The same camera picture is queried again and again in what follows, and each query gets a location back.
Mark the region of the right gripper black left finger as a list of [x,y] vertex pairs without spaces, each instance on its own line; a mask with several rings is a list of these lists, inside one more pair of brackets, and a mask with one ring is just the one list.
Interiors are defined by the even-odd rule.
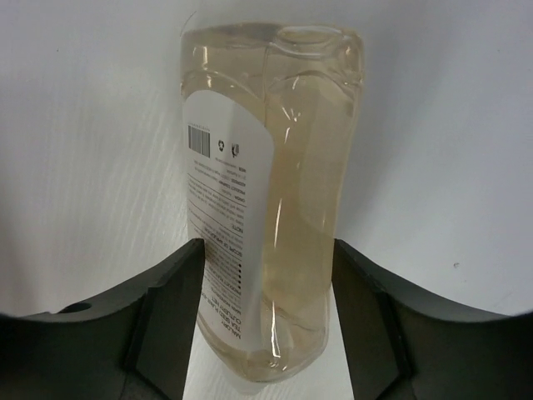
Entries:
[[203,273],[193,239],[60,312],[2,315],[2,398],[182,398]]

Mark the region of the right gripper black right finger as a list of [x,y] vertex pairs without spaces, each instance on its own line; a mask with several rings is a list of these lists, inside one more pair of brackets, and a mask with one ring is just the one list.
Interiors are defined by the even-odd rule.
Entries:
[[332,285],[356,399],[530,399],[532,314],[429,292],[335,241]]

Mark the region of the clear Malory soap bottle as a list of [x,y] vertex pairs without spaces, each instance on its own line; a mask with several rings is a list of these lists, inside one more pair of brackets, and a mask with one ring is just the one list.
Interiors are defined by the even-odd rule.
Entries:
[[197,325],[242,392],[326,346],[363,68],[348,29],[250,22],[182,36],[187,228],[205,243]]

